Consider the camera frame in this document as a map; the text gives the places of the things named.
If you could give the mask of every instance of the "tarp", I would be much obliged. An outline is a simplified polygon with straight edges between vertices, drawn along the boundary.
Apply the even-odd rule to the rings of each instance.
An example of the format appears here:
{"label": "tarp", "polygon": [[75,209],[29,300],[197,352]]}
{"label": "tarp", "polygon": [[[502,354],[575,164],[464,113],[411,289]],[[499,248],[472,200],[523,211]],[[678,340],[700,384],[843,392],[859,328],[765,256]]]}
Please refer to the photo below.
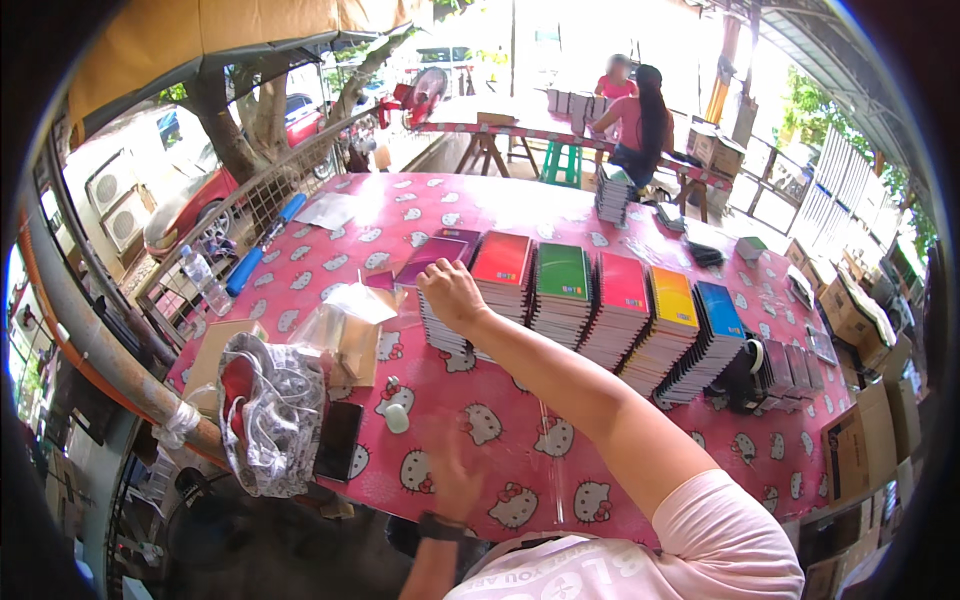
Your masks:
{"label": "tarp", "polygon": [[430,0],[131,0],[70,85],[70,126],[80,125],[83,140],[94,111],[120,114],[201,68],[343,35],[374,38],[432,18]]}

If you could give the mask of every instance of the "air conditioner unit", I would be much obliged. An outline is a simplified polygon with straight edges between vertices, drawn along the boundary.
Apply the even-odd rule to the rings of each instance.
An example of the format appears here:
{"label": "air conditioner unit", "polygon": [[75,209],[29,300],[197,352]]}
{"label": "air conditioner unit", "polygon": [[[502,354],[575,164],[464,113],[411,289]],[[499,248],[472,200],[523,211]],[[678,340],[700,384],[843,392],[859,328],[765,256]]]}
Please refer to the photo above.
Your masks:
{"label": "air conditioner unit", "polygon": [[136,184],[130,153],[120,149],[86,181],[86,196],[94,209],[104,216]]}
{"label": "air conditioner unit", "polygon": [[117,250],[125,252],[143,235],[143,227],[150,220],[150,211],[138,192],[131,192],[118,204],[102,224]]}

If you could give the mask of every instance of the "green plastic stool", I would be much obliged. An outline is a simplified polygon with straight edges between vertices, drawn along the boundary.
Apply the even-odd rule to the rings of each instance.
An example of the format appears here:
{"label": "green plastic stool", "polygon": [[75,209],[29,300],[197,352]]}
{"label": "green plastic stool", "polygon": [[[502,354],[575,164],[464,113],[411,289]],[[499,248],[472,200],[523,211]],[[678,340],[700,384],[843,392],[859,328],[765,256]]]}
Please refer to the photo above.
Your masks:
{"label": "green plastic stool", "polygon": [[[561,156],[566,158],[563,165],[560,163]],[[580,189],[580,182],[584,175],[583,162],[584,149],[580,146],[550,142],[546,147],[543,168],[540,169],[540,182]],[[557,180],[559,174],[563,174],[561,180]]]}

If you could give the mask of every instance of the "table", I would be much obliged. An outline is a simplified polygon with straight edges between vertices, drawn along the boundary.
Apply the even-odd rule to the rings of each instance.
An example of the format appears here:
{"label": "table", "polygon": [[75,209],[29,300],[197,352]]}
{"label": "table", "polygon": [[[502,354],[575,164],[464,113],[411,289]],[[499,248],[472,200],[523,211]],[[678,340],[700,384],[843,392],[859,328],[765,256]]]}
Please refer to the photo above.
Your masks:
{"label": "table", "polygon": [[[700,269],[691,265],[679,237],[660,226],[644,205],[632,205],[626,225],[617,228],[596,219],[592,194],[534,181],[363,174],[340,176],[324,189],[363,196],[378,208],[337,231],[291,224],[224,319],[258,319],[269,341],[282,343],[324,290],[355,281],[358,271],[365,274],[385,261],[405,259],[426,235],[448,226],[581,245],[592,256],[600,250],[639,255],[691,279],[721,283],[730,289],[744,325],[787,344],[804,343],[804,322],[821,325],[817,314],[786,291],[786,258],[767,252],[756,264],[747,264],[733,251],[731,239],[727,250],[732,258],[722,268]],[[416,310],[416,302],[408,308]],[[190,340],[171,370],[170,383],[180,390],[199,345],[199,339]],[[416,320],[407,328],[387,322],[378,359],[373,388],[328,390],[330,400],[355,402],[365,410],[352,478],[346,484],[323,480],[325,486],[416,519],[432,506],[433,491],[419,434],[430,415],[460,414],[471,425],[464,427],[462,435],[468,438],[463,440],[494,461],[468,520],[479,537],[505,540],[529,531],[566,530],[659,545],[648,520],[613,481],[593,444],[552,413],[544,427],[540,403],[499,366],[428,346]],[[741,416],[719,399],[701,398],[661,408],[774,516],[796,519],[827,504],[820,428],[850,404],[839,369],[821,367],[827,393],[808,411]],[[388,385],[391,375],[398,378],[397,387]],[[409,407],[406,433],[388,431],[381,415],[387,399]],[[514,516],[526,520],[514,527]]]}
{"label": "table", "polygon": [[[508,126],[477,123],[478,111],[508,114],[516,118],[516,123]],[[570,126],[570,115],[547,110],[546,94],[542,92],[514,98],[497,94],[478,94],[452,98],[440,103],[433,114],[430,115],[428,122],[419,125],[417,129],[423,132],[469,133],[470,143],[460,160],[460,164],[457,165],[455,173],[463,171],[474,149],[479,146],[486,155],[483,174],[487,175],[492,156],[500,175],[504,178],[508,178],[510,173],[507,171],[507,165],[503,162],[503,157],[500,156],[493,143],[493,137],[498,134],[520,138],[527,157],[534,165],[535,174],[537,173],[537,163],[534,161],[530,147],[527,145],[526,138],[528,137],[603,150],[607,153],[612,153],[614,146],[614,143],[606,136],[594,137],[593,132],[589,129],[583,134],[574,133]],[[725,192],[730,192],[733,188],[731,181],[717,177],[701,167],[677,160],[667,153],[661,153],[660,166],[676,172],[680,178],[681,193],[677,200],[683,214],[686,212],[686,199],[689,195],[691,193],[700,195],[701,220],[703,222],[707,221],[707,187],[715,187]]]}

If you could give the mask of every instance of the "white plastic bottle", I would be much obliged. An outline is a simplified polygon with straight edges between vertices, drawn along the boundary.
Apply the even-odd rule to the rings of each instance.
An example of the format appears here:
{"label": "white plastic bottle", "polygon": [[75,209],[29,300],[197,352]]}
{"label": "white plastic bottle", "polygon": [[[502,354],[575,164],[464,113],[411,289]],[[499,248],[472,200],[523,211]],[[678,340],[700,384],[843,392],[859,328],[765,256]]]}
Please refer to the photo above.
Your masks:
{"label": "white plastic bottle", "polygon": [[180,256],[183,257],[183,272],[197,286],[213,312],[218,317],[226,315],[233,307],[233,299],[228,296],[227,290],[220,284],[220,281],[217,281],[217,278],[213,276],[213,271],[210,270],[210,265],[206,262],[206,259],[190,250],[190,247],[186,245],[180,248]]}

